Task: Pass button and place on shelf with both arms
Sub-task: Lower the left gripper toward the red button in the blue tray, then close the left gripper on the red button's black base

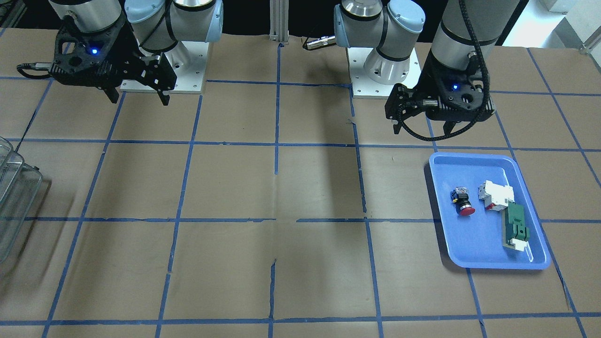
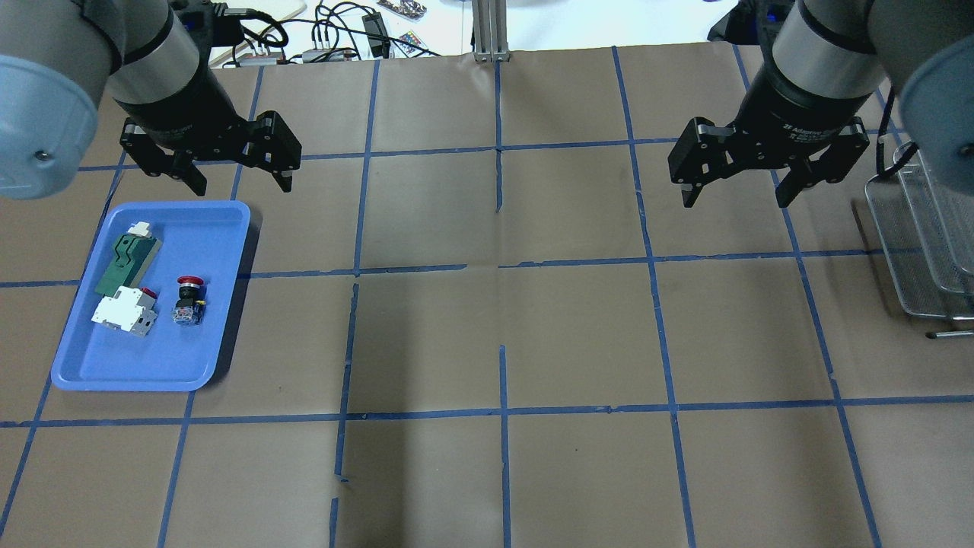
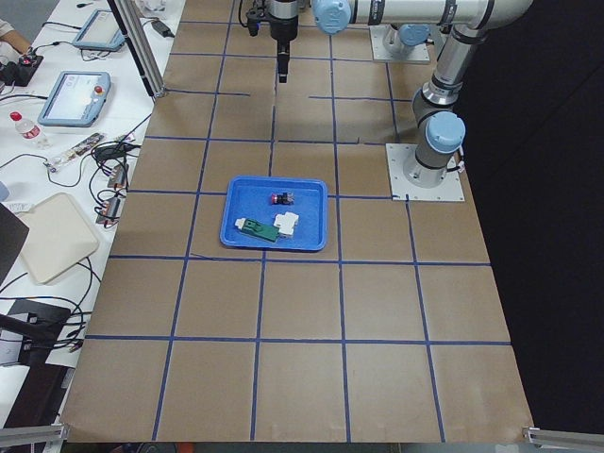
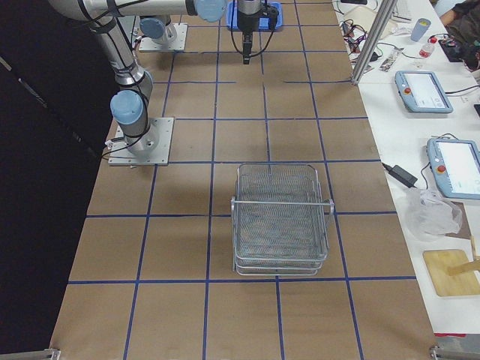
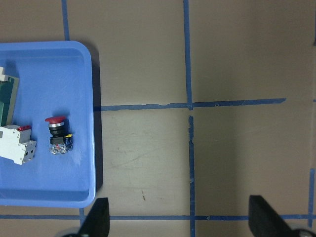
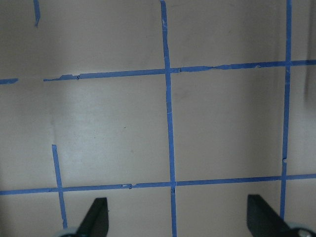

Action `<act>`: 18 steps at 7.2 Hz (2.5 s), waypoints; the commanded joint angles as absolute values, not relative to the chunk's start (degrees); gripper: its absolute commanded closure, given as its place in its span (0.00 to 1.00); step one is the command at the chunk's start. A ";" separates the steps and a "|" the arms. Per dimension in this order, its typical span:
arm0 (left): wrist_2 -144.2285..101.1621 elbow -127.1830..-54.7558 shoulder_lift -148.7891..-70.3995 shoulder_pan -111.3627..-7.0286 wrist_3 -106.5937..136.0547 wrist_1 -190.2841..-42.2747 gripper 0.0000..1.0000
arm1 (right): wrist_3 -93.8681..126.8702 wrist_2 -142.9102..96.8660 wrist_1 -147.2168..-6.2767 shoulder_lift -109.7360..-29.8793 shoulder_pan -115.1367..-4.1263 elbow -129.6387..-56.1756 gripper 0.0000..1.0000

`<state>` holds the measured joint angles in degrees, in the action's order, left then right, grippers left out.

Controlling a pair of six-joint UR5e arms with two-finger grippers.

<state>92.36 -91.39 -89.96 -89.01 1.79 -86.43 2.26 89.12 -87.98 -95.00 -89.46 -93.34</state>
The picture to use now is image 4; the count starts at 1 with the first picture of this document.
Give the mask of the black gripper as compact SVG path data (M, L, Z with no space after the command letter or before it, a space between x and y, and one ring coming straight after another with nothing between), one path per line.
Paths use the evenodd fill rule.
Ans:
M258 30L260 21L260 0L238 0L237 26L243 34L250 34ZM250 64L250 57L243 57L243 64Z

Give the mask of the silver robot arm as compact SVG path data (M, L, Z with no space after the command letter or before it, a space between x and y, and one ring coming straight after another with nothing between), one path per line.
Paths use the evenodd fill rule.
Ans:
M170 15L143 16L139 27L142 34L156 44L168 44L177 38L177 31Z
M277 11L267 1L51 1L50 5L81 26L87 26L97 38L115 74L119 91L110 101L113 118L121 129L124 145L103 153L104 160L113 161L115 155L126 155L120 164L147 165L162 145L170 144L162 138L161 125L166 118L154 119L148 114L153 89L151 74L135 56L134 45L122 30L119 18L139 17L139 29L159 45L169 45L177 39L173 15L186 14L214 23L222 18L231 5L232 15L242 33L239 53L244 64L255 56L252 51L253 34L262 18L274 24Z

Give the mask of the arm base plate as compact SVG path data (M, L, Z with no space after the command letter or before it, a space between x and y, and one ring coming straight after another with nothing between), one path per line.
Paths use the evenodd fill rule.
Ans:
M140 23L142 40L139 51L144 53L182 52L185 50L188 32L187 23L163 24L154 18L143 19Z
M148 132L136 142L133 138L125 137L118 125L114 142L107 151L110 166L167 166L170 157L171 140L173 135L174 118L149 118Z

